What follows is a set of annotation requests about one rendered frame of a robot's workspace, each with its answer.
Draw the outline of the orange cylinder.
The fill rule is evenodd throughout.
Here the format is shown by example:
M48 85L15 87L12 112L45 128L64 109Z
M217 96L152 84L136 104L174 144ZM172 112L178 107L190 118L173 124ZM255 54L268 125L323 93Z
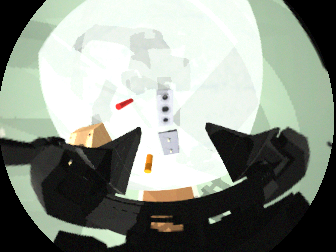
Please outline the orange cylinder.
M153 163L153 156L152 154L147 154L146 157L146 166L144 166L144 173L152 173L152 163Z

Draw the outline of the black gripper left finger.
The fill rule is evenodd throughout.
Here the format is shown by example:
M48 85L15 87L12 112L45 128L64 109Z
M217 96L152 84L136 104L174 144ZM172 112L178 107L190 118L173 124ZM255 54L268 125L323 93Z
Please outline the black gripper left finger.
M131 178L129 175L141 139L141 127L137 127L98 148L63 143L62 149L65 148L72 162L91 167L107 184L117 190L116 194L122 195L127 193L128 180Z

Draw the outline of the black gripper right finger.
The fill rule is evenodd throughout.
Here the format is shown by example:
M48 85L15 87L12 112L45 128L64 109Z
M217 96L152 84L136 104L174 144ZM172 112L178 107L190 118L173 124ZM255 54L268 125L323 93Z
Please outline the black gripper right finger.
M235 129L225 128L219 124L205 123L205 131L208 132L210 141L217 148L217 153L222 157L226 171L229 172L230 179L233 183L245 178L244 173L254 163L254 159L259 156L260 151L266 142L276 137L280 132L279 127L266 129L266 132L246 134L238 132Z

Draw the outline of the red peg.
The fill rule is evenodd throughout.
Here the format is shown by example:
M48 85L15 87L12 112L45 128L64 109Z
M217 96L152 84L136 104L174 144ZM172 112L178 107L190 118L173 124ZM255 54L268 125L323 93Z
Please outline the red peg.
M118 103L118 105L116 105L116 108L119 111L121 110L121 108L126 107L127 105L129 105L129 103L132 103L132 102L133 102L133 98L128 98L128 100Z

